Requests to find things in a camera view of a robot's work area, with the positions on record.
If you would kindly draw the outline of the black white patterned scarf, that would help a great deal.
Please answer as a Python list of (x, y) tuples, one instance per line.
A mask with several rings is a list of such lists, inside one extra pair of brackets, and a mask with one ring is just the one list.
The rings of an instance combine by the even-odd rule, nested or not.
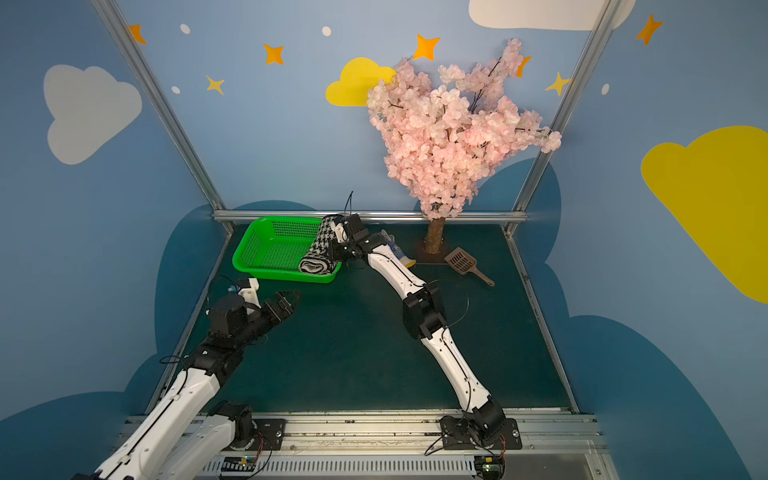
[(341, 215), (328, 215), (321, 220), (313, 243), (299, 263), (301, 273), (318, 276), (335, 270), (337, 262), (332, 258), (332, 243), (337, 239), (336, 225), (341, 219)]

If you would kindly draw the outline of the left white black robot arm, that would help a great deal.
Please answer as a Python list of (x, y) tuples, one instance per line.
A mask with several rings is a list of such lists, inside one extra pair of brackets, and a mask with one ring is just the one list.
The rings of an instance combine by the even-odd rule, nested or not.
[(232, 377), (245, 350), (295, 312), (296, 290), (260, 301), (255, 292), (229, 294), (208, 313), (210, 329), (141, 425), (94, 472), (76, 479), (193, 479), (228, 447), (258, 443), (252, 409), (221, 403), (182, 445), (182, 437), (205, 405)]

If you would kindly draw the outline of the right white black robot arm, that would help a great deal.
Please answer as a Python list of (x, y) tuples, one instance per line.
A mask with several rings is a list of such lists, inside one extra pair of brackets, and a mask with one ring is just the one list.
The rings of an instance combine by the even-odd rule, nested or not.
[(451, 384), (462, 410), (465, 430), (488, 448), (501, 435), (504, 411), (483, 386), (456, 345), (446, 320), (439, 287), (413, 274), (379, 233), (371, 233), (357, 214), (329, 217), (334, 260), (361, 259), (378, 272), (402, 300), (403, 322), (411, 337), (429, 350)]

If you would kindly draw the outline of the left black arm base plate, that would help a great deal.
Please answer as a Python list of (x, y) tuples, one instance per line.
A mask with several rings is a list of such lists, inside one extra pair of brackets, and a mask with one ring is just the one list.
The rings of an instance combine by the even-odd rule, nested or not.
[(255, 418), (238, 427), (233, 449), (279, 451), (285, 437), (287, 420), (282, 418)]

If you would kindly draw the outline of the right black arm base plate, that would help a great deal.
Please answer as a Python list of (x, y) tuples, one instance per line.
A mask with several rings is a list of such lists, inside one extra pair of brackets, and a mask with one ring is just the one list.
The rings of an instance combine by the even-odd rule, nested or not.
[(521, 432), (517, 422), (505, 418), (495, 432), (486, 432), (466, 418), (444, 416), (439, 420), (442, 448), (445, 450), (488, 449), (521, 450)]

